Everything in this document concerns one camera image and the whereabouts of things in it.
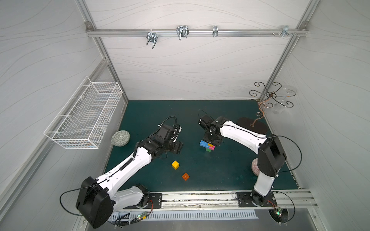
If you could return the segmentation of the blue lego brick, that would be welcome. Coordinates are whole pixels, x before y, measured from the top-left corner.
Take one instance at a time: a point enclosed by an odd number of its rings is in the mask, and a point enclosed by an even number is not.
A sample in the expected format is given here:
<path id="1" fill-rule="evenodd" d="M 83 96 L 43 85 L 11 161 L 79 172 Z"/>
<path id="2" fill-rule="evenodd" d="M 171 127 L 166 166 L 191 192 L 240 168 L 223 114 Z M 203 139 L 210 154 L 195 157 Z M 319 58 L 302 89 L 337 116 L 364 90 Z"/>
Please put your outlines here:
<path id="1" fill-rule="evenodd" d="M 199 145 L 204 148 L 209 148 L 209 144 L 203 140 L 200 141 Z"/>

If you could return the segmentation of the orange lego brick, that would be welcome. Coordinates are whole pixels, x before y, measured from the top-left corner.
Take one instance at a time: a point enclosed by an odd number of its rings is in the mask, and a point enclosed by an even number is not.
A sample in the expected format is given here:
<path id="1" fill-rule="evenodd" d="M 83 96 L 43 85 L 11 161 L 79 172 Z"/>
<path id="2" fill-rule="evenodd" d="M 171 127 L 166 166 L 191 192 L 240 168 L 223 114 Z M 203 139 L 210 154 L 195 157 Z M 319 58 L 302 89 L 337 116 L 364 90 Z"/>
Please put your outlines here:
<path id="1" fill-rule="evenodd" d="M 182 175 L 182 178 L 183 178 L 184 181 L 187 181 L 189 179 L 189 175 L 187 173 L 184 173 Z"/>

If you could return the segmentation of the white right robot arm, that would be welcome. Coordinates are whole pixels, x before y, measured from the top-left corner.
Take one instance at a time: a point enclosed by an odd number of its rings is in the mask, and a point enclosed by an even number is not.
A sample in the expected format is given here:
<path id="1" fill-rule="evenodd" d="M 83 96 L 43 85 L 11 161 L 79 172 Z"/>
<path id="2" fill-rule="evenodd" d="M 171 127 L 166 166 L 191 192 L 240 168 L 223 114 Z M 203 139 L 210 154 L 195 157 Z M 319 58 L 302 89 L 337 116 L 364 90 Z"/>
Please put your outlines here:
<path id="1" fill-rule="evenodd" d="M 265 198 L 270 193 L 273 182 L 286 161 L 286 154 L 279 138 L 252 132 L 222 116 L 213 119 L 204 115 L 198 120 L 198 124 L 205 130 L 203 136 L 205 142 L 220 146 L 223 138 L 229 138 L 257 154 L 260 173 L 252 195 Z"/>

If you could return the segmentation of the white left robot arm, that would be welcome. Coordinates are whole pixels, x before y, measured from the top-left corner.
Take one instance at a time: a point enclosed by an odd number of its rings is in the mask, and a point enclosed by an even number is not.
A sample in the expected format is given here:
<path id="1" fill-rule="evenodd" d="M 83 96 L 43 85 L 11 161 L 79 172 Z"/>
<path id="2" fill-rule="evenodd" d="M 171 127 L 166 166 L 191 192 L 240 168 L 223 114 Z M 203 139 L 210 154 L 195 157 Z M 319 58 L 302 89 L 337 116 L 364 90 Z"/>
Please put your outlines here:
<path id="1" fill-rule="evenodd" d="M 183 146 L 177 139 L 158 137 L 137 142 L 134 152 L 112 170 L 96 179 L 88 177 L 82 182 L 76 209 L 96 229 L 119 209 L 136 205 L 143 207 L 149 194 L 145 187 L 135 185 L 125 190 L 123 196 L 117 195 L 118 190 L 154 158 L 164 152 L 179 154 Z"/>

